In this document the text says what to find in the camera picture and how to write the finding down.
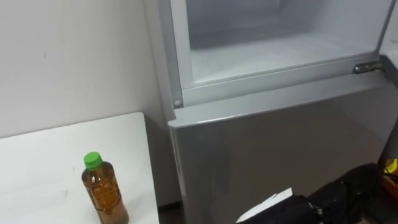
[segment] door hinge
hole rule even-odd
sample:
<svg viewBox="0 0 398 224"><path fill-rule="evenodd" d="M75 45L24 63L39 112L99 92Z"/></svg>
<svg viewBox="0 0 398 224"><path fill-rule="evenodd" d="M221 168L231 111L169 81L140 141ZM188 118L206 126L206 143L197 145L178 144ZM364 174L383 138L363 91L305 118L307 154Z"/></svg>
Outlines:
<svg viewBox="0 0 398 224"><path fill-rule="evenodd" d="M353 74L362 74L374 71L384 72L383 64L380 61L357 64L354 66Z"/></svg>

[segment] plastic bottle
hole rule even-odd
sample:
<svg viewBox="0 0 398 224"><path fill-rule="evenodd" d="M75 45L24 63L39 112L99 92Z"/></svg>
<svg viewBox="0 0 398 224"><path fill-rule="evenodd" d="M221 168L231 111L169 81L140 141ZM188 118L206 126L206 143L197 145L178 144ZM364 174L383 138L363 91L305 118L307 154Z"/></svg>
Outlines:
<svg viewBox="0 0 398 224"><path fill-rule="evenodd" d="M129 215L123 204L112 164L102 160L98 152L84 157L86 169L81 179L97 210L102 224L127 224Z"/></svg>

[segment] freezer compartment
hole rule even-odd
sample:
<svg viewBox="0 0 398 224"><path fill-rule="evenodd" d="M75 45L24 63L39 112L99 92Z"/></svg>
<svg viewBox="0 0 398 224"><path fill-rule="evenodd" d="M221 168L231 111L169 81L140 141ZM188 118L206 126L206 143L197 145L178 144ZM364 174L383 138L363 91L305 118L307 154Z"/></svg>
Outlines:
<svg viewBox="0 0 398 224"><path fill-rule="evenodd" d="M391 0L186 0L182 88L371 55Z"/></svg>

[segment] screw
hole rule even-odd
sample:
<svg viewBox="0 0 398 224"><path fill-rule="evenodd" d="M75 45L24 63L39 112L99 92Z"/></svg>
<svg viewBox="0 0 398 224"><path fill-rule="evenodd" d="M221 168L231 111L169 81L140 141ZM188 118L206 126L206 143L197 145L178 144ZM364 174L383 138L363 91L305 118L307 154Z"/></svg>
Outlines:
<svg viewBox="0 0 398 224"><path fill-rule="evenodd" d="M176 102L174 102L174 106L179 107L181 106L181 102L179 102L178 100Z"/></svg>

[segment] yellow object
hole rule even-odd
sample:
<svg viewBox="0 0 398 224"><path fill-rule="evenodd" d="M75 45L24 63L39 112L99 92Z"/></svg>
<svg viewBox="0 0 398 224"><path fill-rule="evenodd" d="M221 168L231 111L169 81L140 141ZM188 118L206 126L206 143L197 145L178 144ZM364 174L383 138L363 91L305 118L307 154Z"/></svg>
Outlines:
<svg viewBox="0 0 398 224"><path fill-rule="evenodd" d="M398 168L398 159L393 159L392 162L384 170L384 173L392 174L397 170L397 168Z"/></svg>

